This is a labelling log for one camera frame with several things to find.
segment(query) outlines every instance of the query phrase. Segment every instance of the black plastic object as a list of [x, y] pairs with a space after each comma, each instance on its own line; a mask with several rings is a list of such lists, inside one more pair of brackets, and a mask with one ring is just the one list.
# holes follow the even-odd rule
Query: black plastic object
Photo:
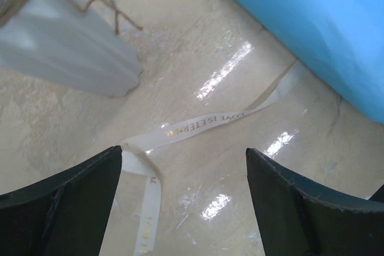
[[121, 172], [120, 146], [0, 195], [0, 255], [96, 256]]
[[255, 149], [247, 149], [247, 170], [266, 256], [384, 255], [384, 188], [370, 200], [360, 199]]

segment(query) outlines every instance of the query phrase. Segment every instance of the white vase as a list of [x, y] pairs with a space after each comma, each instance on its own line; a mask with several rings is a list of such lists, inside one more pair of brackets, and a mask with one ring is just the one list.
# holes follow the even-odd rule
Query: white vase
[[28, 0], [0, 28], [0, 65], [107, 97], [126, 95], [142, 72], [132, 46], [68, 0]]

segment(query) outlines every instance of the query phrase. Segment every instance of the blue paper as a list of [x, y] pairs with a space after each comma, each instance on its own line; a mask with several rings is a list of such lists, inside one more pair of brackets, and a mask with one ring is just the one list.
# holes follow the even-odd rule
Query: blue paper
[[384, 123], [384, 0], [237, 0], [309, 68]]

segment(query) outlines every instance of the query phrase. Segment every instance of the blue object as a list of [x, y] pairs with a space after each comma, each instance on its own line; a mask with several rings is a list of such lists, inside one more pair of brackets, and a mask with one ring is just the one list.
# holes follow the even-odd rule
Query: blue object
[[384, 0], [237, 0], [346, 100], [384, 123]]

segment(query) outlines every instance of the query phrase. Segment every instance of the floor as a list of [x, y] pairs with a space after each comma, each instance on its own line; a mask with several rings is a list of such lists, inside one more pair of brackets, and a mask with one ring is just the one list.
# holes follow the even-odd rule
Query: floor
[[[0, 70], [0, 193], [84, 161], [118, 141], [248, 107], [295, 56], [234, 0], [117, 0], [144, 67], [124, 98], [103, 98]], [[98, 7], [107, 19], [112, 14]], [[276, 105], [156, 149], [163, 199], [150, 255], [263, 255], [245, 171], [255, 147], [358, 197], [384, 183], [384, 127], [314, 75]], [[145, 179], [123, 173], [101, 255], [132, 255]]]

